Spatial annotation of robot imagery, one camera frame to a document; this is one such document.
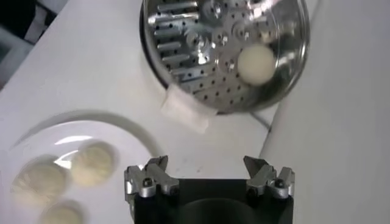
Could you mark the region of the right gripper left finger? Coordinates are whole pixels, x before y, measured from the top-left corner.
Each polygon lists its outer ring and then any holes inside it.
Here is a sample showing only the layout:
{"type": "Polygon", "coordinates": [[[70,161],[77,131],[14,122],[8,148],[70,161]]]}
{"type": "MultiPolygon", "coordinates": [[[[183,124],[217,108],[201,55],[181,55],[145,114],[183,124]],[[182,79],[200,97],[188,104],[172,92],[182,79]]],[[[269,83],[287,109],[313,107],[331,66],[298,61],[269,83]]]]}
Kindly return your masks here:
{"type": "Polygon", "coordinates": [[[143,168],[129,166],[124,171],[125,201],[132,201],[136,196],[154,197],[158,187],[164,195],[177,195],[180,182],[165,172],[167,165],[168,156],[165,155],[151,158],[143,168]]]}

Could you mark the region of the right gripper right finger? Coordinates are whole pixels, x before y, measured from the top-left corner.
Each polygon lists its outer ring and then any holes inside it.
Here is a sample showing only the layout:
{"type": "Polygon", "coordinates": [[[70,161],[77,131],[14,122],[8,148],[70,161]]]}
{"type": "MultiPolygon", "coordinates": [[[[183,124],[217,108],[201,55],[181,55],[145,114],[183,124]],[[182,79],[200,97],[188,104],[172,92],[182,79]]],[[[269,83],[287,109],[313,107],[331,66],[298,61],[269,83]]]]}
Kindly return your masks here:
{"type": "Polygon", "coordinates": [[[276,199],[287,199],[294,196],[295,173],[292,168],[282,167],[279,173],[264,159],[245,156],[244,165],[250,175],[246,181],[248,191],[256,197],[268,191],[276,199]]]}

